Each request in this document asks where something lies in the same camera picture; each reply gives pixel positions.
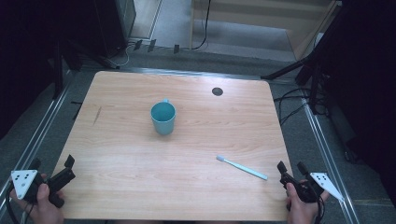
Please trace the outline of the teal plastic cup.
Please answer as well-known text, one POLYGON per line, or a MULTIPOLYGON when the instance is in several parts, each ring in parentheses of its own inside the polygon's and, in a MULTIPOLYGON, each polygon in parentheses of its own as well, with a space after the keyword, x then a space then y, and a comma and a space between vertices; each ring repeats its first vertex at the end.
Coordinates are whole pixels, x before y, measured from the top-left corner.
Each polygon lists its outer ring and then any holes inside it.
POLYGON ((154 129, 160 135, 168 135, 173 132, 176 115, 177 110, 168 99, 163 99, 150 109, 154 129))

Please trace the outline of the metal floor rail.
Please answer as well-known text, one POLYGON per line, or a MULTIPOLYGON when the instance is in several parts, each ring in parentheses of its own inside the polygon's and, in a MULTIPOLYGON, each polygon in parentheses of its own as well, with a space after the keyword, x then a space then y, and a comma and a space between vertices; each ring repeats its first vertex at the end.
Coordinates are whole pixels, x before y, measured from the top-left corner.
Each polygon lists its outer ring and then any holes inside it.
POLYGON ((329 142, 327 141, 322 126, 319 123, 318 116, 312 112, 306 99, 303 99, 302 102, 304 103, 304 111, 317 141, 318 150, 323 159, 327 174, 335 187, 339 190, 341 196, 344 198, 344 200, 339 200, 338 203, 343 212, 346 224, 361 224, 347 190, 347 185, 345 184, 340 170, 336 165, 329 142))
POLYGON ((46 113, 43 115, 42 119, 40 120, 39 124, 35 129, 35 132, 29 139, 29 142, 26 145, 24 151, 22 152, 20 159, 18 160, 14 169, 9 172, 9 175, 7 177, 7 182, 0 193, 0 199, 2 203, 7 203, 10 200, 8 191, 14 189, 11 179, 11 172, 20 171, 20 170, 29 170, 28 167, 31 164, 32 160, 35 159, 36 152, 39 150, 40 145, 44 137, 46 136, 51 123, 53 122, 59 109, 61 108, 64 98, 68 93, 68 89, 69 89, 69 84, 67 84, 64 87, 60 96, 57 99, 54 99, 50 102, 49 107, 46 110, 46 113))

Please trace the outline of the beige wooden shelf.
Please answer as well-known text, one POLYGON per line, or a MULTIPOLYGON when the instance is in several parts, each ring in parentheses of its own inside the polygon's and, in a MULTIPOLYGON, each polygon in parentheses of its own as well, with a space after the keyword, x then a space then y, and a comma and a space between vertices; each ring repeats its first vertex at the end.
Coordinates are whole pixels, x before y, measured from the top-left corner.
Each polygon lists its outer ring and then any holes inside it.
POLYGON ((302 59, 336 8, 336 0, 191 0, 190 48, 195 19, 284 29, 296 60, 302 59))

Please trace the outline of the light blue toothbrush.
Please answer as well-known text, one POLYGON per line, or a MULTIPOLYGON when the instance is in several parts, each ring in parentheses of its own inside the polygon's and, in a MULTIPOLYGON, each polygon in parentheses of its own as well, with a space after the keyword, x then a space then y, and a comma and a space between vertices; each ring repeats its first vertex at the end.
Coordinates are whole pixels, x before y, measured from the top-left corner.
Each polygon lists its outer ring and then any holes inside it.
POLYGON ((237 162, 229 161, 229 160, 227 160, 226 158, 224 158, 221 155, 217 155, 216 159, 218 161, 226 162, 226 163, 230 164, 231 166, 233 166, 233 167, 235 167, 237 169, 240 169, 240 170, 242 170, 242 171, 244 171, 244 172, 246 172, 248 174, 254 175, 254 176, 256 176, 256 177, 258 177, 258 178, 260 178, 262 180, 268 180, 268 176, 267 175, 261 174, 261 173, 255 171, 255 170, 250 169, 250 168, 248 168, 248 167, 246 167, 246 166, 244 166, 242 164, 239 164, 237 162))

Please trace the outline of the black cabinet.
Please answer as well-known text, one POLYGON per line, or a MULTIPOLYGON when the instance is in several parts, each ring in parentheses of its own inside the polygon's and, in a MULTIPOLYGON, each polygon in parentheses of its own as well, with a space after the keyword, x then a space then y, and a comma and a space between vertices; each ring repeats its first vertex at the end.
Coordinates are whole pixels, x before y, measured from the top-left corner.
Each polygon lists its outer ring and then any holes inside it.
POLYGON ((94 3, 100 55, 106 57, 125 49, 136 17, 134 0, 94 0, 94 3))

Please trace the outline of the black stand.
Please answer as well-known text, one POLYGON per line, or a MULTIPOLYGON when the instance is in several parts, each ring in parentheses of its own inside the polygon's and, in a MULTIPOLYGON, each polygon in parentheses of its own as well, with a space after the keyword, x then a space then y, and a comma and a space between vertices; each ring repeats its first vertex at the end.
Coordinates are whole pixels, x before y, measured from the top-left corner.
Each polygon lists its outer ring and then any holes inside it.
POLYGON ((99 55, 95 54, 92 50, 80 45, 76 41, 64 38, 56 38, 53 44, 53 99, 57 99, 64 89, 63 62, 66 62, 72 70, 79 70, 82 66, 82 62, 78 57, 80 53, 85 54, 90 59, 102 65, 104 68, 110 70, 117 68, 116 65, 111 65, 99 55))
POLYGON ((282 77, 287 73, 301 68, 297 77, 294 79, 298 86, 303 86, 308 80, 311 80, 310 95, 308 106, 314 115, 318 114, 316 106, 318 105, 318 84, 321 76, 321 62, 320 57, 315 53, 311 52, 308 56, 302 58, 296 63, 292 63, 270 75, 261 76, 261 79, 273 80, 278 77, 282 77))

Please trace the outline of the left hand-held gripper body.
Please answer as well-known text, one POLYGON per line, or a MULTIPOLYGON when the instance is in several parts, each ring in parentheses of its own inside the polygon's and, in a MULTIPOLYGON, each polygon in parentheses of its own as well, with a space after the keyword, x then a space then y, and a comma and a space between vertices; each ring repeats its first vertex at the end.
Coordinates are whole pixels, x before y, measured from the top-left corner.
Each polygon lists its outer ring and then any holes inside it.
POLYGON ((37 203, 39 186, 41 184, 47 184, 49 187, 49 201, 57 208, 61 208, 64 205, 64 199, 61 199, 57 192, 75 177, 75 174, 70 168, 64 168, 60 173, 49 179, 44 179, 37 170, 11 172, 12 183, 19 200, 25 200, 28 203, 37 203))

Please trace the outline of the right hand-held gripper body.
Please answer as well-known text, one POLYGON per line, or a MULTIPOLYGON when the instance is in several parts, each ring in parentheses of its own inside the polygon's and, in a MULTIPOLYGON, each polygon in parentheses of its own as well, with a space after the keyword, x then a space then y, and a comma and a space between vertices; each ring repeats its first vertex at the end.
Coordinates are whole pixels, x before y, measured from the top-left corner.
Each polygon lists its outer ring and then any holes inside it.
POLYGON ((326 173, 307 173, 305 174, 305 182, 299 182, 285 172, 281 175, 280 183, 284 187, 291 183, 295 187, 300 200, 304 203, 315 203, 323 191, 327 191, 341 202, 345 200, 326 173))

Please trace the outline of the person's right hand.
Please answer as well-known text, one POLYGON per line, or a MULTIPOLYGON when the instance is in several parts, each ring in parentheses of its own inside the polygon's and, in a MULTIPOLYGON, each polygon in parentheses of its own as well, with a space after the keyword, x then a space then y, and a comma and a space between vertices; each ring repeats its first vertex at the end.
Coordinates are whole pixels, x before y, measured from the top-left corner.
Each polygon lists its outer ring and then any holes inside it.
POLYGON ((290 206, 287 216, 288 224, 314 224, 320 211, 317 203, 304 203, 298 196, 295 187, 287 184, 286 205, 290 206))

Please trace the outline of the person's left hand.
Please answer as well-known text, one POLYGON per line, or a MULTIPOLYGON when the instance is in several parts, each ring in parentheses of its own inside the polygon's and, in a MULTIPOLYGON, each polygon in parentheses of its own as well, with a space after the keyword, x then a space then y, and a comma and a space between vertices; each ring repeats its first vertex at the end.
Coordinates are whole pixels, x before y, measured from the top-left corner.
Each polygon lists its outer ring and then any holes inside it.
POLYGON ((63 211, 52 204, 49 200, 50 188, 47 184, 41 184, 36 194, 36 204, 29 204, 25 200, 19 200, 13 189, 10 192, 11 199, 22 209, 29 213, 34 224, 64 224, 63 211))

